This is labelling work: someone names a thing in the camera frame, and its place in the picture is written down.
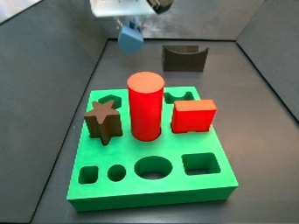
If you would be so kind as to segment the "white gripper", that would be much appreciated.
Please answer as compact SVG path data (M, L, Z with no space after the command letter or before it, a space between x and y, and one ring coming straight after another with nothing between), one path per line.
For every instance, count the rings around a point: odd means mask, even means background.
M116 29L123 27L119 17L155 14L146 0L90 0L91 10L98 18L116 17ZM144 29L144 18L136 16L138 29Z

